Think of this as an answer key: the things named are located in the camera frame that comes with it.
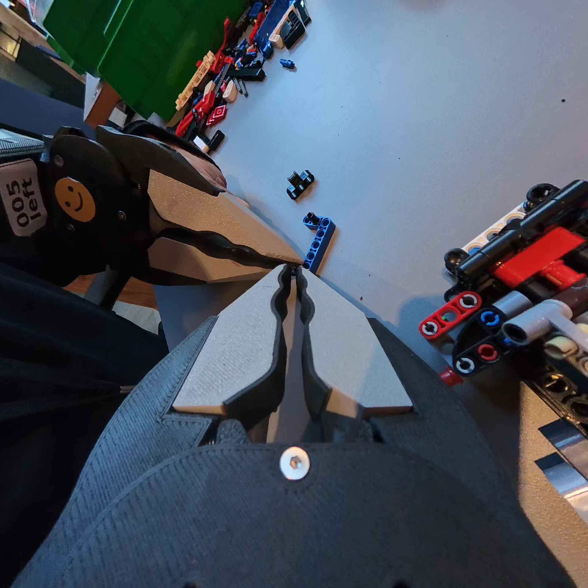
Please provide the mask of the green storage bin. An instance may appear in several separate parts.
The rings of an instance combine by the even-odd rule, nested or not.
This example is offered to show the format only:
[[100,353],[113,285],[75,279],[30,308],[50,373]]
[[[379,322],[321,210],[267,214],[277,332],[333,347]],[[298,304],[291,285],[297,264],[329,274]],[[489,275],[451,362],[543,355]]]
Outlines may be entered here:
[[247,1],[30,1],[57,52],[145,119],[170,120],[196,61],[220,48]]

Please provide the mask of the person's left hand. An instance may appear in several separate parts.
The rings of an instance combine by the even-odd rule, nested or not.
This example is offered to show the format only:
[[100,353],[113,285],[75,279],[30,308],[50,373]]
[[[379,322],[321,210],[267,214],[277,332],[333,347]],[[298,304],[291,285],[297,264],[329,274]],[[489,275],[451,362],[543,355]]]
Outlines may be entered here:
[[199,148],[190,151],[175,146],[174,149],[211,185],[223,192],[227,191],[227,183],[223,173],[206,153]]

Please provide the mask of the brick car chassis model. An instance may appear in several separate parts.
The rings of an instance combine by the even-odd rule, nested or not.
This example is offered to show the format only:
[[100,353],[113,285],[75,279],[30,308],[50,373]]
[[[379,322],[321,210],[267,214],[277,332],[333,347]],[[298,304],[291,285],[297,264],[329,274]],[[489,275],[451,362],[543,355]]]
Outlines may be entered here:
[[531,187],[444,261],[450,288],[418,331],[446,384],[504,412],[469,401],[540,539],[587,587],[587,181]]

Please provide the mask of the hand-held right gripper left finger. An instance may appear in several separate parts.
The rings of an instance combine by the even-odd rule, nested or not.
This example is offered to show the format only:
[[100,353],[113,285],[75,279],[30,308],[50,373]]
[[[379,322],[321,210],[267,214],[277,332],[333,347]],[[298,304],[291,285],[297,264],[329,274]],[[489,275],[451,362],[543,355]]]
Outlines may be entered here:
[[273,269],[214,318],[173,401],[175,411],[235,419],[250,429],[279,407],[292,268]]

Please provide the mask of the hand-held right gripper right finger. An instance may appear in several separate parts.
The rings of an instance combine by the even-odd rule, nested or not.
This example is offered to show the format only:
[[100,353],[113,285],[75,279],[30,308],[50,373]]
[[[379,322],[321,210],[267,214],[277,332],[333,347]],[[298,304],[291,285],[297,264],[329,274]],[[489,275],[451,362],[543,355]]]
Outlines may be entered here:
[[303,324],[301,363],[306,407],[367,420],[413,409],[398,374],[366,315],[310,270],[298,268]]

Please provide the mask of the pile of loose bricks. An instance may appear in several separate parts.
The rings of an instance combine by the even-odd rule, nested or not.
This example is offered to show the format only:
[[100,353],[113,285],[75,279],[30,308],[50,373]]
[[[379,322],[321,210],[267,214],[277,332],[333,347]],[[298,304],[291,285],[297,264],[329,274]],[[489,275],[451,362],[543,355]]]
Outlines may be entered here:
[[307,1],[247,1],[236,21],[224,20],[220,48],[197,62],[168,127],[201,151],[216,151],[224,133],[216,129],[209,135],[210,129],[225,119],[237,97],[248,97],[247,82],[265,79],[266,61],[275,51],[291,49],[311,21]]

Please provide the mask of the person's left forearm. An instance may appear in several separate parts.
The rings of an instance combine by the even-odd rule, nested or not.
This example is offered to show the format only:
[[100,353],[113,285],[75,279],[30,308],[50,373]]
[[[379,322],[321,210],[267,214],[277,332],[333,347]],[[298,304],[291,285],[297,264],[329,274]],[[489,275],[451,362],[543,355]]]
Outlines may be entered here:
[[1,128],[42,139],[62,126],[82,130],[95,138],[84,121],[84,110],[1,79]]

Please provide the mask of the black angled connector piece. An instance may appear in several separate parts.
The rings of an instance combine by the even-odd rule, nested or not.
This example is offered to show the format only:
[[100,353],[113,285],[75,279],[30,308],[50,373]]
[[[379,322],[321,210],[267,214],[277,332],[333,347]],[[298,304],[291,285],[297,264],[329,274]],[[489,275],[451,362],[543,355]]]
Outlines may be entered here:
[[315,177],[309,170],[304,170],[300,174],[293,172],[288,178],[289,186],[286,190],[288,196],[294,201],[297,200],[314,181]]

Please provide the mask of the blue angled beam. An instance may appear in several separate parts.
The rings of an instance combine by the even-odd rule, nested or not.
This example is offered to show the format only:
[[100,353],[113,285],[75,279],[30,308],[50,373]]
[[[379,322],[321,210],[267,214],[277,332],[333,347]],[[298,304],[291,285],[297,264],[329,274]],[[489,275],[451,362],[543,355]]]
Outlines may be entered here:
[[305,217],[303,224],[314,232],[314,237],[302,265],[305,269],[316,275],[334,235],[336,225],[328,217],[320,217],[320,224],[317,226],[305,224]]

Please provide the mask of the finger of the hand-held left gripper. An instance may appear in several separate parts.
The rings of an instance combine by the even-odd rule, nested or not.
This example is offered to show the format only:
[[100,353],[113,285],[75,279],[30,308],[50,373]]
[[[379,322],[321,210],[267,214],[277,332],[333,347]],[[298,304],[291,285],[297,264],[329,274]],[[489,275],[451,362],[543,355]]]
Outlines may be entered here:
[[276,260],[224,238],[189,244],[161,236],[149,247],[148,258],[152,269],[205,283],[255,281],[277,267]]
[[214,232],[267,258],[303,262],[290,244],[230,193],[213,196],[151,170],[148,195],[158,216],[167,222],[194,232]]

